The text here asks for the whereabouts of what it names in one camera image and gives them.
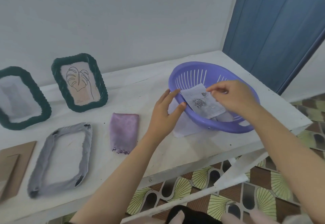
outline monstera leaf drawing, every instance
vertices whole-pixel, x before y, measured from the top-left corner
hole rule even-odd
[[[69,86],[75,88],[76,91],[80,91],[85,88],[88,84],[90,86],[90,93],[92,98],[93,94],[91,92],[91,84],[89,82],[89,73],[87,70],[79,71],[76,67],[70,67],[66,75],[67,82]]]

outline brown cardboard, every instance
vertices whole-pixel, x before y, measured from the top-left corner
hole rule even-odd
[[[12,172],[9,181],[7,182],[6,190],[3,192],[0,201],[7,200],[18,194],[19,187],[21,185],[22,179],[24,178],[35,144],[36,141],[32,141],[0,151],[0,161],[4,160],[8,156],[19,154],[19,158],[17,160],[14,171]]]
[[[15,168],[19,154],[8,156],[0,161],[0,199],[5,192],[10,176]]]

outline purple fabric pouch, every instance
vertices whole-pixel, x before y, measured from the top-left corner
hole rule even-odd
[[[138,129],[139,115],[113,113],[109,127],[112,151],[129,154],[136,146]]]

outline blue wooden panel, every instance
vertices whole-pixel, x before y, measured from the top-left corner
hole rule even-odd
[[[237,3],[224,52],[278,91],[325,28],[325,0]]]

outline purple plastic basket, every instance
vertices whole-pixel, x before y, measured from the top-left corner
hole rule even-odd
[[[172,74],[168,80],[168,86],[170,91],[174,91],[178,88],[181,90],[192,88],[193,86],[203,83],[205,87],[209,87],[217,82],[223,80],[240,80],[250,87],[255,99],[260,102],[256,91],[241,78],[225,69],[224,67],[206,63],[206,62],[185,62],[174,68]],[[181,94],[177,94],[175,97],[178,103],[185,102]],[[235,114],[231,113],[234,120],[232,122],[220,122],[210,119],[206,119],[202,116],[196,114],[187,105],[185,113],[189,118],[197,125],[212,130],[220,130],[230,133],[246,133],[254,130],[253,126],[242,126],[239,123],[244,121],[244,119]]]

